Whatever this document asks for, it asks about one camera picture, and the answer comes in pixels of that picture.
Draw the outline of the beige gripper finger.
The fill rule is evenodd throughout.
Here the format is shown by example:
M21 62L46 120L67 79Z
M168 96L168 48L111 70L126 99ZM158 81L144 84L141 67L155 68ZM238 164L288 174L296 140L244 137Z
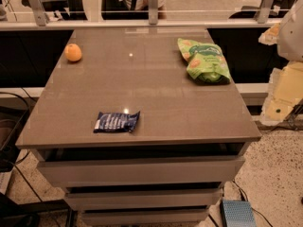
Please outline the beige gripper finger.
M270 28L268 28L265 32L263 32L259 38L258 41L261 44L266 45L273 45L277 43L277 37L279 32L280 24L274 24Z
M268 96L262 106L260 123L275 126L284 121L303 100L303 62L290 61L274 68L269 79Z

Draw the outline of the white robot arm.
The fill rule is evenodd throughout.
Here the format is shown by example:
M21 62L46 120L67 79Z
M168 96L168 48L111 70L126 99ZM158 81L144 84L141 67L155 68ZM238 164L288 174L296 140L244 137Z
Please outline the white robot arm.
M263 32L258 41L276 44L278 55L288 61L282 69L273 69L260 115L263 125L274 126L303 100L303 0L297 0L282 21Z

